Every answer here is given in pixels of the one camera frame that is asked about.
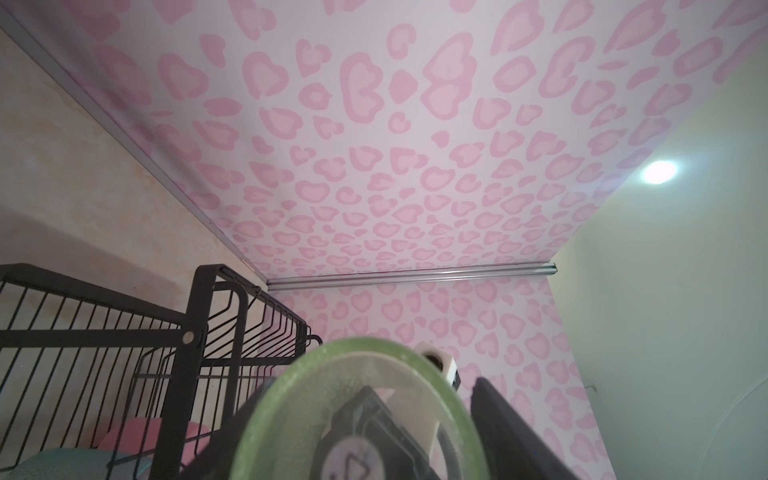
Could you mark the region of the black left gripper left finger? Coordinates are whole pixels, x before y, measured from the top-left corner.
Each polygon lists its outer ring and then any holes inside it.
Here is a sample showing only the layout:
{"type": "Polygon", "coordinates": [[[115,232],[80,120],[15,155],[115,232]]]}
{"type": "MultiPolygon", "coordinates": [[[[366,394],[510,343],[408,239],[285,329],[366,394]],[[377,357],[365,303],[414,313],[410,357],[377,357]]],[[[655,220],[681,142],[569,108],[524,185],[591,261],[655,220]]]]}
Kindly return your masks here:
{"type": "Polygon", "coordinates": [[[180,474],[180,480],[228,479],[238,444],[265,393],[275,383],[270,377],[249,396],[234,416],[215,431],[207,447],[180,474]]]}

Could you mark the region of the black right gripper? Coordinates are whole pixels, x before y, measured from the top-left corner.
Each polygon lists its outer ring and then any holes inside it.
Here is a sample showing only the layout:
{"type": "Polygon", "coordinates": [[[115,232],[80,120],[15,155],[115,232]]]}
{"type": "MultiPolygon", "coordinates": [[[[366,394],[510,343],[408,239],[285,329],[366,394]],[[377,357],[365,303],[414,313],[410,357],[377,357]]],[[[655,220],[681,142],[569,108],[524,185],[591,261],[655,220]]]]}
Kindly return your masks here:
{"type": "Polygon", "coordinates": [[[369,386],[343,404],[313,457],[311,479],[436,479],[425,451],[369,386]]]}

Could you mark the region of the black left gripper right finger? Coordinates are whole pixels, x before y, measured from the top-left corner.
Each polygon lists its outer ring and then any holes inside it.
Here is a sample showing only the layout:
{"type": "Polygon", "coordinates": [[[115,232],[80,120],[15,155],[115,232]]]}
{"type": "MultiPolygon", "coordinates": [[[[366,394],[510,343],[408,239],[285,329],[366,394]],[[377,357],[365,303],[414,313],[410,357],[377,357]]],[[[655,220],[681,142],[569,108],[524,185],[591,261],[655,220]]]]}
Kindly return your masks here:
{"type": "Polygon", "coordinates": [[[470,412],[491,479],[578,479],[484,377],[475,382],[470,412]]]}

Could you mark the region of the frosted pale green textured cup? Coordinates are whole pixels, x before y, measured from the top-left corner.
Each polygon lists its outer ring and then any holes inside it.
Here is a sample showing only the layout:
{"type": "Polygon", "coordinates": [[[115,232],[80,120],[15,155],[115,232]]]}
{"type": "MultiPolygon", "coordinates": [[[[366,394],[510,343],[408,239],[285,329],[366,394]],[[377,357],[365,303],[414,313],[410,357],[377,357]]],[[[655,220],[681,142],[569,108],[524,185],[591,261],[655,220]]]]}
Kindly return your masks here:
{"type": "Polygon", "coordinates": [[[440,421],[427,455],[436,479],[487,479],[483,447],[469,412],[437,369],[390,340],[353,337],[324,344],[294,362],[265,393],[234,455],[233,479],[311,479],[318,442],[334,413],[363,387],[384,401],[417,390],[440,421]]]}

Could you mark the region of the pink plastic cup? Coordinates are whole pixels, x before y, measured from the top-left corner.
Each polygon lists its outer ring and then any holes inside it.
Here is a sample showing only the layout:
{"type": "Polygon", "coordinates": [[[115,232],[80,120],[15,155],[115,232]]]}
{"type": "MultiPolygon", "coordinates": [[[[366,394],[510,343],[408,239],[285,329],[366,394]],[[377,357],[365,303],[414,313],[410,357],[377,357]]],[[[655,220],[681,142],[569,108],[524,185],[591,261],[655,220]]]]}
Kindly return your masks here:
{"type": "MultiPolygon", "coordinates": [[[[110,429],[97,443],[97,449],[120,454],[153,453],[159,439],[160,418],[132,418],[110,429]]],[[[187,424],[181,464],[188,466],[209,444],[211,430],[203,424],[187,424]]]]}

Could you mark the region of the frosted teal textured cup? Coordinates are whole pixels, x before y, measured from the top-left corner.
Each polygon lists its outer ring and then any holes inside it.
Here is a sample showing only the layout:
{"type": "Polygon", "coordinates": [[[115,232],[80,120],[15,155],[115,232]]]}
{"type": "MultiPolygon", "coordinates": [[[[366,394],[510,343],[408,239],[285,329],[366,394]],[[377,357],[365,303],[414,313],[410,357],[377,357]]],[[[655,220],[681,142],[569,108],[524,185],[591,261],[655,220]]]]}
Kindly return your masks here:
{"type": "Polygon", "coordinates": [[[152,458],[99,449],[51,449],[11,470],[6,479],[147,479],[152,458]]]}

